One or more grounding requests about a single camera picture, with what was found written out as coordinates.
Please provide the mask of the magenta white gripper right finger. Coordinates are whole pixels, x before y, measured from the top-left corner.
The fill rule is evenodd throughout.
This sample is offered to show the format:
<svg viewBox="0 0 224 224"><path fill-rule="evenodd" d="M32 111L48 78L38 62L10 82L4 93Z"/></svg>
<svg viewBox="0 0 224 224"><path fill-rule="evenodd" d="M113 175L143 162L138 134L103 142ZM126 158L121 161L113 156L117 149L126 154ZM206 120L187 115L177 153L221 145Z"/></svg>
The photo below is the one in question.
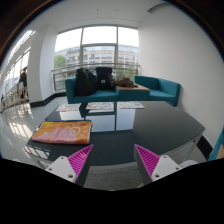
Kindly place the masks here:
<svg viewBox="0 0 224 224"><path fill-rule="evenodd" d="M181 170L168 155L159 156L137 144L134 145L134 158L144 185Z"/></svg>

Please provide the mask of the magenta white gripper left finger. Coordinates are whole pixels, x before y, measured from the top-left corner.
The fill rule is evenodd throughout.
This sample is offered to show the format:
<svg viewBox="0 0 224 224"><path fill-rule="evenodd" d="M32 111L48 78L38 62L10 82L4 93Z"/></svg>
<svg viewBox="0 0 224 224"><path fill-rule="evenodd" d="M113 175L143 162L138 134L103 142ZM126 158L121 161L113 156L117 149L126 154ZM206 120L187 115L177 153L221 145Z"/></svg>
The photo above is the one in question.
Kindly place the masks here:
<svg viewBox="0 0 224 224"><path fill-rule="evenodd" d="M46 171L72 183L84 183L92 159L92 148L93 146L89 145L69 157L60 156L46 168Z"/></svg>

